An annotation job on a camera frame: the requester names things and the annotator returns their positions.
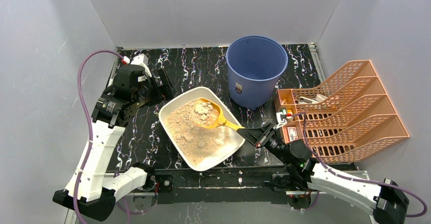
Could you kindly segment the white plastic litter box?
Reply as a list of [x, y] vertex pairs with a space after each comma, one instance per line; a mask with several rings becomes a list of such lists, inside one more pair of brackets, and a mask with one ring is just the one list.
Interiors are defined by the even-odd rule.
[[205, 98], [209, 99], [216, 104], [218, 104], [221, 109], [223, 110], [224, 116], [230, 121], [235, 124], [238, 124], [238, 120], [233, 116], [233, 114], [229, 111], [229, 109], [224, 105], [224, 103], [216, 96], [215, 93], [213, 93], [209, 88], [207, 87], [196, 87], [193, 88], [187, 92], [182, 93], [181, 95], [175, 97], [173, 100], [168, 102], [166, 105], [164, 105], [160, 111], [159, 111], [159, 121], [167, 133], [169, 139], [171, 140], [172, 144], [177, 149], [179, 155], [183, 159], [183, 161], [193, 170], [195, 171], [206, 171], [210, 168], [215, 167], [216, 165], [220, 164], [227, 158], [229, 158], [233, 153], [235, 153], [243, 144], [244, 139], [234, 130], [229, 129], [229, 139], [225, 143], [225, 145], [216, 151], [213, 155], [211, 155], [208, 159], [206, 159], [204, 162], [202, 162], [198, 166], [194, 166], [189, 160], [185, 157], [184, 153], [180, 150], [179, 146], [174, 141], [173, 136], [169, 133], [167, 126], [165, 125], [165, 120], [167, 116], [172, 113], [177, 108], [181, 107], [182, 105], [199, 98]]

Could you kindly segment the yellow slotted litter scoop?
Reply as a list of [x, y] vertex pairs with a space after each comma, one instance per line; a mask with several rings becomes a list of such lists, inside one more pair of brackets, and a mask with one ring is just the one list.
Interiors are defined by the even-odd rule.
[[194, 108], [196, 113], [204, 112], [203, 115], [206, 115], [205, 119], [199, 118], [195, 120], [195, 124], [200, 127], [214, 129], [216, 127], [225, 126], [234, 131], [237, 131], [238, 129], [244, 129], [243, 126], [230, 122], [224, 116], [221, 107], [209, 99], [197, 99]]

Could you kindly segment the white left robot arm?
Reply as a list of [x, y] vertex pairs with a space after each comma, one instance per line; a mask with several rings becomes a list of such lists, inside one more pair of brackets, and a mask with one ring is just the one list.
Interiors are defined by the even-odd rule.
[[53, 202], [73, 209], [79, 217], [106, 220], [115, 204], [133, 190], [155, 179], [155, 169], [135, 163], [117, 177], [106, 176], [107, 167], [120, 137], [141, 107], [173, 99], [173, 85], [164, 69], [158, 69], [158, 84], [148, 67], [121, 66], [113, 82], [98, 98], [89, 115], [89, 138], [77, 169]]

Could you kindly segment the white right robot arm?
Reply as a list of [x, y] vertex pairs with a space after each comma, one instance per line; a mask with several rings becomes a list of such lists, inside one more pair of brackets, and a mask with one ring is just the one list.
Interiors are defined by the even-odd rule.
[[303, 139], [285, 144], [277, 137], [273, 124], [239, 128], [237, 133], [285, 164], [286, 173], [274, 174], [268, 182], [274, 190], [318, 190], [357, 206], [377, 223], [405, 222], [410, 201], [394, 181], [371, 182], [325, 165], [312, 156]]

